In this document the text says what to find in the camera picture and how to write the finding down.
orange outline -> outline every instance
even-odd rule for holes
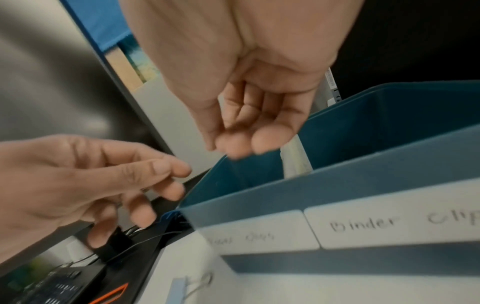
[[[112,291],[110,291],[109,293],[107,293],[107,294],[105,294],[105,295],[102,295],[101,297],[99,297],[98,299],[94,300],[93,302],[90,302],[89,304],[97,304],[97,303],[100,303],[101,301],[103,301],[104,299],[108,298],[108,297],[111,296],[112,294],[117,293],[119,290],[121,290],[121,293],[120,293],[118,296],[116,296],[116,297],[110,299],[108,302],[105,302],[105,303],[102,303],[102,304],[112,303],[113,301],[119,299],[119,298],[122,296],[122,294],[125,292],[125,289],[127,288],[128,285],[129,285],[128,283],[123,284],[123,285],[120,286],[119,288],[117,288],[117,289],[115,289],[115,290],[112,290]]]

blue cloth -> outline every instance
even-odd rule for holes
[[[105,52],[130,35],[119,0],[63,0]]]

teal plastic bin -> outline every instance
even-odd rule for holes
[[[480,82],[377,86],[312,115],[299,137],[313,173],[283,180],[279,151],[222,158],[182,212],[202,228],[478,178]],[[240,272],[479,275],[479,256],[475,241],[224,258]]]

black keyboard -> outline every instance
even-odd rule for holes
[[[59,268],[12,304],[72,304],[87,287],[103,278],[103,270],[100,265]]]

label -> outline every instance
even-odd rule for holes
[[[330,90],[334,90],[337,88],[334,75],[332,74],[332,70],[330,68],[328,68],[328,70],[325,72],[325,78],[326,78],[326,81],[328,82],[328,86],[330,87]]]
[[[326,106],[331,107],[335,104],[335,98],[330,98],[326,101]]]
[[[307,208],[324,249],[480,240],[480,179]]]
[[[320,248],[300,210],[203,227],[198,231],[221,255]]]

